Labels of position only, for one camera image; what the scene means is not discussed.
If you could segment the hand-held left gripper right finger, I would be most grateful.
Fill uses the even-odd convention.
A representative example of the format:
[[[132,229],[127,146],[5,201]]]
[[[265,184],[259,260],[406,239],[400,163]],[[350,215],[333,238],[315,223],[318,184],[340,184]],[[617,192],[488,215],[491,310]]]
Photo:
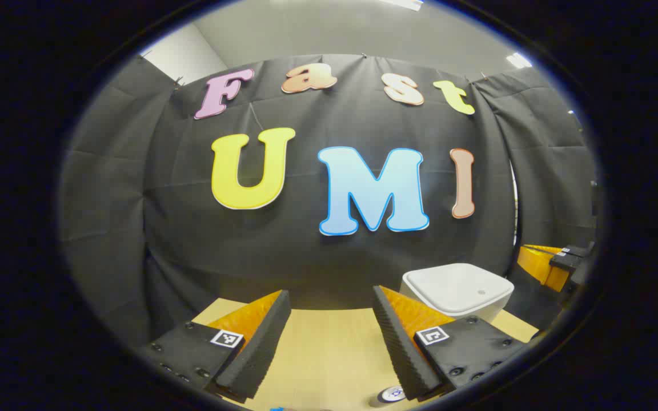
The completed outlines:
[[[526,344],[481,317],[454,319],[376,285],[372,309],[408,400],[443,396],[484,379]]]

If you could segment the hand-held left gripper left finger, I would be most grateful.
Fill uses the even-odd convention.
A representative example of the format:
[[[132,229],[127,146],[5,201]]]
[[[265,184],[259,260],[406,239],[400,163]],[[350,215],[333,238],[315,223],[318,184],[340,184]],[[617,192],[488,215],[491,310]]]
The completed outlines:
[[[289,292],[272,292],[208,324],[177,325],[138,354],[176,384],[244,403],[266,377],[290,314]]]

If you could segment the silver blue pop can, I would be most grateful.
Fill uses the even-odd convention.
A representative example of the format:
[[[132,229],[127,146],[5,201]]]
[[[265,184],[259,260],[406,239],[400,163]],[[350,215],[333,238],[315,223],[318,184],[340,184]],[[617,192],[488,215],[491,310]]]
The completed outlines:
[[[389,386],[377,393],[372,399],[374,408],[383,408],[407,400],[404,388],[400,385]]]

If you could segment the white desktop garbage bin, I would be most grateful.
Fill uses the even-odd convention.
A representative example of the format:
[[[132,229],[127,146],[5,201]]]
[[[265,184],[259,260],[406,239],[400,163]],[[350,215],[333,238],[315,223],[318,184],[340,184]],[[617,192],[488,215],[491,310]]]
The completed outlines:
[[[410,271],[400,293],[455,318],[478,317],[492,322],[509,302],[515,286],[508,279],[468,263]]]

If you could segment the wooden desktop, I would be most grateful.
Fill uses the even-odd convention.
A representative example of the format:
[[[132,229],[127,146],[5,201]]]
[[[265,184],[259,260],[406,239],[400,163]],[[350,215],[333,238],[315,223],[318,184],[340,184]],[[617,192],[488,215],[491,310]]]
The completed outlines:
[[[292,309],[251,411],[406,411],[416,400],[381,404],[399,385],[371,308]]]

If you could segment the black backdrop cloth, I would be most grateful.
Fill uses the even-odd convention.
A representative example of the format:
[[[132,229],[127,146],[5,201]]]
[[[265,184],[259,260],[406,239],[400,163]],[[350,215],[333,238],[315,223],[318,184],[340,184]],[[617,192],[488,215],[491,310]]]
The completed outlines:
[[[514,240],[595,239],[597,166],[569,104],[534,68],[468,82],[392,58],[295,55],[250,63],[226,110],[194,119],[201,79],[175,88],[135,59],[104,86],[63,159],[59,238],[96,317],[141,346],[218,297],[286,289],[295,309],[365,309],[375,284],[471,263],[509,276],[509,309],[546,327],[551,292],[512,269]],[[429,226],[360,223],[324,236],[324,148],[378,175],[395,148],[423,155]]]

